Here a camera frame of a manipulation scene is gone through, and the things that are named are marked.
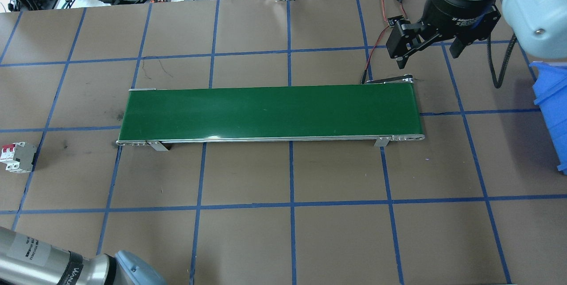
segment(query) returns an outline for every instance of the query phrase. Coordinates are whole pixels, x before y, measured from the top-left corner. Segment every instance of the power cord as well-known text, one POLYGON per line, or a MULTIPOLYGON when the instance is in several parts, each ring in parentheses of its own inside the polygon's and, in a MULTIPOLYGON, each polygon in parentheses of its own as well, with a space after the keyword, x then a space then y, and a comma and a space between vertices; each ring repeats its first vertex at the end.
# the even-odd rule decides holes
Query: power cord
POLYGON ((512 55, 512 50, 514 50, 514 45, 518 39, 516 38, 516 34, 512 34, 512 38, 508 43, 508 48, 506 49, 506 53, 504 54, 504 60, 502 61, 502 67, 500 68, 500 74, 498 78, 496 77, 496 71, 494 70, 494 63, 492 62, 492 45, 490 36, 486 39, 486 56, 488 57, 488 68, 490 68, 490 74, 492 75, 492 83, 496 89, 500 89, 502 87, 502 83, 504 82, 504 74, 506 73, 506 68, 508 67, 508 62, 510 62, 510 56, 512 55))
POLYGON ((376 49, 376 47, 378 47, 380 40, 382 40, 382 37, 384 37, 384 34, 385 34, 386 30, 388 30, 388 28, 390 28, 390 26, 385 27, 381 31, 380 35, 378 36, 378 39, 376 40, 376 43, 374 44, 374 47, 372 47, 372 50, 370 51, 370 54, 368 56, 368 60, 366 61, 366 66, 364 67, 364 72, 362 73, 362 78, 360 80, 361 85, 363 85, 366 82, 366 75, 368 75, 368 67, 370 66, 370 59, 372 59, 372 54, 374 53, 374 50, 376 49))

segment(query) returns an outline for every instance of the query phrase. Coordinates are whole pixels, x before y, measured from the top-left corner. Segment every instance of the blue tape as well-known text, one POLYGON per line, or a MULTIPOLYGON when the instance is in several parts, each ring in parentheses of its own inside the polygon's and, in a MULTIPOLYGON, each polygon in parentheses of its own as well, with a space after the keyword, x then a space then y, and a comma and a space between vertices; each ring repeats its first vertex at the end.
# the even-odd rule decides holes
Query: blue tape
POLYGON ((368 49, 365 46, 358 46, 358 47, 317 47, 313 49, 292 49, 292 53, 296 52, 325 52, 325 51, 344 51, 344 50, 362 50, 368 49))
POLYGON ((168 212, 168 211, 191 211, 196 209, 197 206, 120 207, 120 208, 110 208, 109 212, 111 213, 168 212))
POLYGON ((203 198, 203 181, 205 178, 206 154, 207 154, 207 143, 204 143, 201 152, 201 170, 199 173, 199 189, 197 192, 197 206, 195 211, 195 228, 193 230, 193 247, 191 250, 191 266, 190 266, 190 274, 189 274, 190 285, 194 285, 195 282, 195 265, 197 263, 197 240, 199 237, 199 223, 201 221, 201 202, 203 198))
POLYGON ((142 33, 142 41, 140 41, 140 50, 138 51, 138 57, 136 58, 136 68, 134 69, 134 77, 132 78, 131 89, 136 87, 136 81, 138 80, 138 72, 140 71, 140 62, 142 61, 142 53, 144 53, 144 45, 146 44, 146 35, 148 34, 148 26, 150 26, 150 16, 151 7, 153 4, 148 6, 148 14, 146 16, 146 24, 144 25, 144 32, 142 33))
MULTIPOLYGON (((567 194, 545 194, 545 195, 511 195, 511 196, 489 196, 490 201, 516 201, 516 200, 558 200, 567 199, 567 194)), ((395 200, 353 200, 353 201, 317 201, 317 202, 294 202, 294 207, 326 207, 326 206, 363 206, 363 205, 387 205, 392 204, 424 204, 424 203, 466 203, 483 202, 484 197, 472 198, 439 198, 439 199, 395 199, 395 200)), ((235 208, 282 208, 291 207, 291 202, 283 203, 250 203, 250 204, 218 204, 201 205, 200 210, 229 210, 235 208)), ((196 210, 197 206, 165 206, 165 207, 127 207, 110 208, 110 213, 122 212, 166 212, 166 211, 190 211, 196 210)), ((104 213, 105 208, 71 208, 53 210, 22 210, 22 214, 68 214, 68 213, 104 213)), ((0 215, 13 215, 17 210, 0 211, 0 215)))
POLYGON ((214 73, 214 57, 216 55, 217 47, 217 29, 218 29, 218 10, 220 7, 221 0, 217 0, 217 7, 214 14, 214 29, 213 29, 213 46, 211 47, 211 67, 209 71, 209 89, 213 87, 213 73, 214 73))
POLYGON ((291 87, 291 6, 290 1, 286 1, 286 22, 287 22, 287 86, 291 87))
POLYGON ((6 41, 6 46, 4 47, 4 51, 2 51, 2 56, 0 57, 0 63, 2 63, 2 61, 4 61, 4 57, 6 57, 6 52, 8 52, 8 47, 10 47, 10 43, 14 38, 14 34, 16 33, 16 29, 18 28, 18 25, 20 24, 20 19, 22 18, 23 13, 24 13, 23 11, 20 11, 18 18, 16 19, 16 23, 14 24, 14 28, 12 28, 10 37, 8 37, 8 41, 6 41))
POLYGON ((288 53, 287 50, 267 50, 267 51, 244 51, 244 52, 223 52, 215 53, 215 57, 227 57, 230 55, 272 55, 274 53, 288 53))
POLYGON ((522 52, 524 60, 526 61, 526 65, 528 66, 528 70, 530 71, 530 75, 532 76, 533 81, 536 82, 537 77, 535 76, 535 72, 533 72, 533 68, 530 66, 530 59, 528 59, 528 55, 526 54, 522 46, 520 46, 520 51, 522 52))
POLYGON ((46 65, 64 65, 65 63, 67 63, 67 61, 6 63, 0 66, 1 67, 46 66, 46 65))
POLYGON ((112 204, 112 195, 114 194, 114 186, 116 185, 116 176, 118 175, 118 167, 120 164, 120 156, 122 155, 122 146, 118 147, 116 151, 116 159, 114 162, 114 169, 112 170, 112 179, 110 182, 110 188, 108 189, 107 205, 105 208, 105 216, 103 218, 103 226, 101 227, 101 236, 99 237, 99 243, 97 245, 97 255, 101 254, 103 249, 103 242, 105 242, 105 232, 108 223, 108 215, 110 212, 110 206, 112 204))
POLYGON ((496 241, 496 247, 498 248, 498 255, 500 256, 500 261, 502 263, 502 269, 504 270, 504 276, 506 277, 506 281, 510 284, 512 283, 512 279, 510 277, 510 271, 508 270, 508 264, 506 263, 506 258, 504 257, 504 250, 502 249, 502 244, 500 243, 500 236, 498 235, 498 229, 496 227, 496 221, 494 220, 494 214, 492 213, 492 206, 490 205, 490 199, 488 198, 488 192, 486 191, 486 186, 484 184, 484 178, 482 176, 482 170, 480 170, 480 162, 478 161, 478 156, 476 154, 476 149, 474 147, 474 142, 472 140, 472 135, 470 133, 470 128, 468 126, 468 121, 466 120, 466 114, 464 112, 464 108, 462 107, 462 101, 459 94, 459 88, 457 87, 457 83, 455 80, 455 75, 453 74, 453 69, 451 67, 451 63, 449 61, 449 57, 447 55, 447 50, 445 49, 445 44, 441 41, 443 50, 443 56, 445 57, 445 63, 447 63, 447 69, 449 75, 451 77, 451 82, 453 84, 453 88, 455 90, 455 95, 457 97, 457 101, 459 103, 459 109, 462 114, 462 122, 464 124, 464 128, 466 131, 466 137, 468 138, 468 142, 470 145, 470 151, 472 152, 472 158, 474 160, 474 166, 476 167, 476 173, 478 174, 478 181, 480 183, 480 188, 482 189, 482 195, 484 196, 484 201, 486 204, 486 210, 488 211, 488 217, 490 219, 490 225, 492 226, 492 232, 494 234, 494 240, 496 241))
MULTIPOLYGON (((83 9, 83 14, 81 16, 81 21, 79 21, 79 26, 77 26, 77 32, 75 32, 75 39, 73 39, 73 44, 71 45, 71 49, 69 50, 69 56, 67 58, 71 58, 73 55, 73 51, 75 50, 75 45, 77 44, 77 39, 79 38, 79 33, 81 32, 81 27, 83 27, 83 22, 85 21, 85 14, 87 13, 87 8, 83 9)), ((24 188, 24 192, 22 193, 22 199, 20 200, 20 205, 18 207, 18 212, 16 217, 14 218, 14 223, 12 224, 12 230, 16 230, 18 226, 18 221, 20 220, 20 215, 22 214, 22 209, 24 207, 24 203, 26 202, 26 197, 28 196, 28 192, 30 190, 30 186, 32 180, 34 178, 35 167, 37 165, 37 159, 41 153, 41 148, 43 147, 43 142, 45 140, 45 136, 47 135, 47 129, 49 127, 49 123, 51 122, 51 118, 53 117, 53 111, 55 111, 55 106, 57 105, 57 99, 59 99, 59 93, 61 93, 61 88, 63 87, 63 81, 65 80, 65 75, 67 74, 67 69, 69 68, 69 64, 65 65, 63 69, 63 73, 61 74, 61 78, 59 79, 59 85, 57 86, 57 91, 55 92, 55 97, 53 98, 53 103, 51 104, 51 109, 49 110, 49 115, 47 117, 47 121, 45 122, 45 128, 43 133, 41 134, 41 139, 39 141, 39 145, 37 146, 37 152, 34 155, 34 167, 32 168, 31 173, 28 176, 26 181, 26 187, 24 188)))
POLYGON ((45 129, 0 129, 0 133, 16 133, 16 132, 43 132, 45 129))
POLYGON ((540 113, 541 110, 536 109, 503 109, 503 110, 482 110, 482 111, 464 111, 466 115, 474 114, 495 114, 495 113, 540 113))
POLYGON ((297 284, 297 264, 295 255, 295 174, 293 142, 289 142, 289 200, 290 200, 290 239, 291 239, 291 283, 297 284))
POLYGON ((396 255, 396 264, 397 264, 397 276, 400 280, 400 284, 404 285, 404 273, 401 267, 401 256, 400 256, 400 247, 397 240, 397 228, 396 228, 396 217, 393 212, 393 201, 392 201, 392 192, 389 186, 389 176, 388 176, 388 164, 386 162, 386 154, 383 147, 380 147, 380 156, 382 160, 382 170, 384 171, 384 183, 386 188, 386 196, 388 198, 388 210, 390 216, 390 225, 392 227, 392 239, 393 239, 393 250, 396 255))
POLYGON ((104 208, 65 208, 55 210, 22 210, 22 214, 104 213, 104 208))
POLYGON ((96 63, 96 62, 117 62, 117 61, 134 61, 137 59, 138 57, 113 58, 113 59, 85 59, 85 60, 71 60, 69 61, 69 63, 77 64, 77 63, 96 63))
MULTIPOLYGON (((364 17, 362 16, 362 7, 360 5, 360 0, 356 0, 356 6, 358 8, 358 17, 360 18, 360 26, 362 28, 362 40, 364 40, 364 52, 366 53, 366 60, 368 61, 368 39, 366 38, 366 28, 364 27, 364 17)), ((368 80, 373 80, 372 77, 372 66, 368 65, 368 80)))

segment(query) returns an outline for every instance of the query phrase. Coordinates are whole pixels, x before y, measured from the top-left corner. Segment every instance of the green belt surface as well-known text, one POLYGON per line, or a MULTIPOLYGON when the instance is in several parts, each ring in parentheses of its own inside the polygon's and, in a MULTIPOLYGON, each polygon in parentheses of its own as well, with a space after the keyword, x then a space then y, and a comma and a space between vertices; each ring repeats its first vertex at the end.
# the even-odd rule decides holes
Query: green belt surface
POLYGON ((117 143, 422 134, 413 83, 144 90, 130 91, 117 143))

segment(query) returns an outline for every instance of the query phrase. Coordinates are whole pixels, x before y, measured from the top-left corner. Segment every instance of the circuit breaker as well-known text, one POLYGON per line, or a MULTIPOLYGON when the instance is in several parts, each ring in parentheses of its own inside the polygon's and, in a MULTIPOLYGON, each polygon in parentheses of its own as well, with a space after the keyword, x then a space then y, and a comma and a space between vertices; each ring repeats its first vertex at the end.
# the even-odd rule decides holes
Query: circuit breaker
POLYGON ((17 142, 3 145, 0 162, 6 164, 6 171, 29 173, 34 168, 34 155, 37 148, 33 144, 17 142))

